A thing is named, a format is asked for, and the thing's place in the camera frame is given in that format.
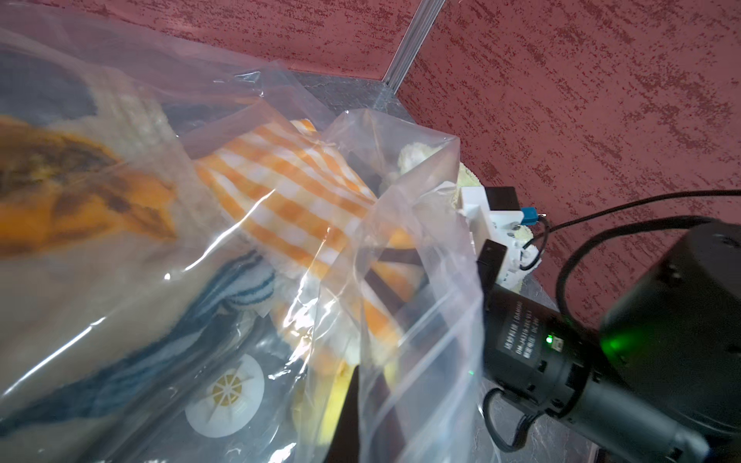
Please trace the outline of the clear plastic vacuum bag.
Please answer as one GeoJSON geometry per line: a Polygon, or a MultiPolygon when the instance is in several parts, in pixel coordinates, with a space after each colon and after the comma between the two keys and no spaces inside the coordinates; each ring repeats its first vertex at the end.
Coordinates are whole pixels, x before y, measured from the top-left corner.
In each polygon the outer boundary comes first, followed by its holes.
{"type": "Polygon", "coordinates": [[[1,5],[5,462],[470,462],[460,142],[276,65],[1,5]]]}

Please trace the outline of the right corner aluminium profile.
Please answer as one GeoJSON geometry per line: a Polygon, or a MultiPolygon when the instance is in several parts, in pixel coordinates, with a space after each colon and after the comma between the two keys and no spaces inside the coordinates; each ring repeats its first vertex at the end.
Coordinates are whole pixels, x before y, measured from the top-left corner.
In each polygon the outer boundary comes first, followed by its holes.
{"type": "Polygon", "coordinates": [[[445,3],[445,0],[422,0],[420,2],[382,80],[390,92],[395,94],[401,88],[401,83],[428,38],[445,3]]]}

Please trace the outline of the beige orange blue patterned blanket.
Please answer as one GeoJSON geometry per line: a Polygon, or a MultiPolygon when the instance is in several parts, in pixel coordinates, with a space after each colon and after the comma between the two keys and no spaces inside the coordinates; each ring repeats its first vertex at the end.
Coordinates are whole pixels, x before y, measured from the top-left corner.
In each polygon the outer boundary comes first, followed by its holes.
{"type": "Polygon", "coordinates": [[[275,272],[181,144],[237,111],[1,51],[1,436],[87,433],[262,316],[275,272]]]}

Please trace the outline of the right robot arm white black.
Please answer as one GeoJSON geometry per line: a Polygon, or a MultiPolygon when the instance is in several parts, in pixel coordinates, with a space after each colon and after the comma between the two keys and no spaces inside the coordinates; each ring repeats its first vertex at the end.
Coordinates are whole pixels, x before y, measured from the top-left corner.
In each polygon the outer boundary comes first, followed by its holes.
{"type": "Polygon", "coordinates": [[[515,453],[547,416],[627,462],[740,458],[740,228],[679,216],[595,235],[567,260],[548,309],[484,286],[482,416],[515,453]],[[567,306],[567,281],[598,245],[665,230],[682,237],[604,316],[597,331],[567,306]]]}

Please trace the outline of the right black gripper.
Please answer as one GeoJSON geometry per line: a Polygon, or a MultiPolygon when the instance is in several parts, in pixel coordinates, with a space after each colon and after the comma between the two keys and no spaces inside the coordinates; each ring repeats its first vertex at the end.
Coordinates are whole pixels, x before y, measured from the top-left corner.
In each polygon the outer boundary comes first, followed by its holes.
{"type": "Polygon", "coordinates": [[[484,378],[495,384],[482,404],[495,399],[522,413],[551,417],[596,414],[596,387],[588,349],[561,315],[496,283],[505,246],[490,239],[479,252],[484,290],[484,378]]]}

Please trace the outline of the orange white checkered blanket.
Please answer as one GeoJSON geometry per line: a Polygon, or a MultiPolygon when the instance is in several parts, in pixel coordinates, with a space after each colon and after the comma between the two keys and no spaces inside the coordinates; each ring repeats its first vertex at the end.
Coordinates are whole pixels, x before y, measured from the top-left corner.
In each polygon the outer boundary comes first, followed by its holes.
{"type": "Polygon", "coordinates": [[[341,308],[322,283],[376,196],[308,120],[269,122],[196,160],[195,170],[275,270],[271,317],[306,345],[341,308]]]}

